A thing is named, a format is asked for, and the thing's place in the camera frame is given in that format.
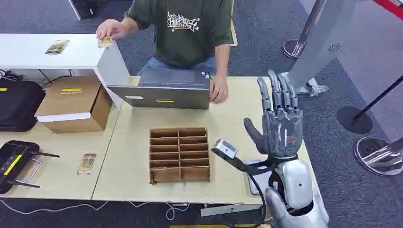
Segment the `person's left hand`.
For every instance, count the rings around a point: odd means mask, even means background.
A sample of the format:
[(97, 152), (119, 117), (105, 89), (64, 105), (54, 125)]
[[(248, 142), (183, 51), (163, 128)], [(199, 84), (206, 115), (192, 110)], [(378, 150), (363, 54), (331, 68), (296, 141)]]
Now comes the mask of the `person's left hand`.
[(210, 81), (210, 101), (214, 104), (225, 102), (229, 97), (227, 77), (216, 76)]

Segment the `person's right hand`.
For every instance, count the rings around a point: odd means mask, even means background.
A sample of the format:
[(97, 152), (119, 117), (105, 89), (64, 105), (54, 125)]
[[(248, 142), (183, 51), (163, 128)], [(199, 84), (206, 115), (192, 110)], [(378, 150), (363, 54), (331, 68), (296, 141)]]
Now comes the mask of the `person's right hand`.
[(96, 30), (96, 38), (122, 38), (130, 31), (130, 27), (125, 23), (125, 20), (118, 21), (115, 19), (107, 19), (102, 22)]

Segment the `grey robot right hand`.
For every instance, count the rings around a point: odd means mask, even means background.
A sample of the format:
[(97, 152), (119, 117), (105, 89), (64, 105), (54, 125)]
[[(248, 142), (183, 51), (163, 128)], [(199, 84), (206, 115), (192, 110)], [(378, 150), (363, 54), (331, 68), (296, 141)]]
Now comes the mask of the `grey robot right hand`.
[(262, 104), (262, 132), (248, 117), (245, 130), (257, 151), (275, 159), (297, 157), (303, 140), (303, 110), (298, 106), (295, 88), (282, 76), (268, 71), (272, 95), (262, 77), (257, 78)]

